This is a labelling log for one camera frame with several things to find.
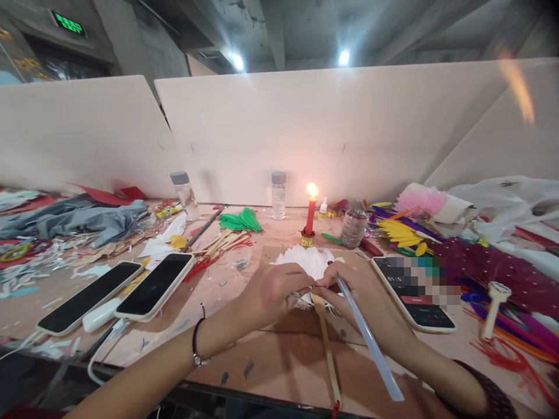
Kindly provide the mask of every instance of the concrete ceiling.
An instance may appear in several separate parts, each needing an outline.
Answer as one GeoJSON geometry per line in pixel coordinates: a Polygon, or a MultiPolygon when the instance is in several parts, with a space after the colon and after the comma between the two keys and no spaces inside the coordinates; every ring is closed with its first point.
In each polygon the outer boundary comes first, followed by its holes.
{"type": "Polygon", "coordinates": [[[235,72],[234,54],[262,72],[334,67],[343,49],[352,66],[493,59],[501,45],[522,57],[559,52],[557,21],[538,0],[148,3],[180,33],[179,48],[219,74],[235,72]]]}

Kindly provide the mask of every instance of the hand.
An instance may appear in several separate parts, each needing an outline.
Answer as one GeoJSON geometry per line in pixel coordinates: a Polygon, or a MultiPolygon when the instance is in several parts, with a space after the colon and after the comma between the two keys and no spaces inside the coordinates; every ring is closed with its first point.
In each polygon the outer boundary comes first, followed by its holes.
{"type": "Polygon", "coordinates": [[[353,328],[359,331],[345,298],[327,288],[336,284],[335,278],[338,275],[348,284],[380,349],[391,358],[397,356],[413,334],[399,311],[389,306],[392,302],[388,301],[389,296],[382,285],[376,282],[376,278],[361,274],[351,266],[336,261],[326,268],[324,278],[316,281],[317,287],[312,293],[332,304],[353,328]]]}
{"type": "Polygon", "coordinates": [[[258,268],[235,300],[246,332],[261,329],[280,319],[297,302],[289,294],[294,291],[304,294],[304,288],[310,285],[314,285],[314,279],[296,263],[258,268]]]}

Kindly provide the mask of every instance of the ceiling light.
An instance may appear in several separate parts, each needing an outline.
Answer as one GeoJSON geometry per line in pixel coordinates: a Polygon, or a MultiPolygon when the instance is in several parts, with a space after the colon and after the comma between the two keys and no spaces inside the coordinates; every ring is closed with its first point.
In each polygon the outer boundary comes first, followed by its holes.
{"type": "Polygon", "coordinates": [[[239,71],[241,71],[245,67],[243,64],[243,59],[240,57],[239,54],[233,54],[233,64],[239,71]]]}
{"type": "Polygon", "coordinates": [[[342,53],[339,55],[338,62],[342,66],[346,66],[349,63],[349,51],[347,49],[342,51],[342,53]]]}

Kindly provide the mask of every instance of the charging cable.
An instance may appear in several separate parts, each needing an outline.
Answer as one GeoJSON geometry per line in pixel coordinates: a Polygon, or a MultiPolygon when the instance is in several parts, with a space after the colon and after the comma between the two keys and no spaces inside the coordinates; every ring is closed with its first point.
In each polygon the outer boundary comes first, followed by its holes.
{"type": "Polygon", "coordinates": [[[99,355],[99,352],[101,352],[101,349],[103,349],[105,344],[109,340],[111,340],[114,336],[120,335],[128,327],[129,324],[130,322],[124,319],[120,319],[118,322],[116,322],[115,325],[112,327],[111,333],[109,333],[107,338],[103,341],[103,343],[99,346],[99,348],[97,348],[97,351],[95,351],[95,353],[91,357],[91,360],[89,361],[89,364],[87,366],[87,375],[89,375],[89,378],[91,378],[95,383],[99,384],[100,386],[105,384],[106,382],[103,381],[98,376],[96,376],[95,373],[93,372],[93,363],[95,362],[95,358],[97,358],[97,355],[99,355]]]}
{"type": "Polygon", "coordinates": [[[28,348],[30,347],[33,343],[37,343],[39,340],[41,340],[42,338],[44,338],[47,334],[45,332],[40,332],[40,331],[35,331],[33,332],[31,335],[29,335],[22,343],[21,345],[17,348],[14,349],[13,351],[8,352],[5,355],[2,355],[0,357],[0,361],[3,360],[5,357],[7,357],[8,355],[11,355],[13,353],[16,353],[18,351],[21,351],[22,349],[28,348]]]}

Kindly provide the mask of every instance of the maroon polka dot fabric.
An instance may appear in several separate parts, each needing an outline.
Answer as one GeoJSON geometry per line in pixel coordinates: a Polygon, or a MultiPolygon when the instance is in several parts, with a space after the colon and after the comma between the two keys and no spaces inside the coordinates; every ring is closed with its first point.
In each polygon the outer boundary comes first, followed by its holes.
{"type": "MultiPolygon", "coordinates": [[[[489,411],[483,416],[483,418],[488,419],[517,419],[518,415],[516,414],[516,410],[514,409],[511,401],[507,397],[507,395],[501,390],[497,384],[493,381],[488,379],[485,375],[481,372],[476,370],[475,368],[470,367],[469,365],[463,363],[462,361],[454,360],[458,365],[461,367],[466,368],[481,384],[483,390],[485,391],[485,395],[487,397],[487,404],[489,405],[489,411]]],[[[445,400],[443,400],[439,395],[437,395],[438,399],[445,405],[445,407],[456,417],[461,419],[472,418],[470,415],[466,415],[450,404],[448,404],[445,400]]]]}
{"type": "Polygon", "coordinates": [[[429,246],[435,255],[445,258],[449,279],[469,278],[485,287],[488,282],[500,282],[512,290],[508,302],[522,310],[559,317],[559,283],[530,262],[457,237],[429,246]]]}

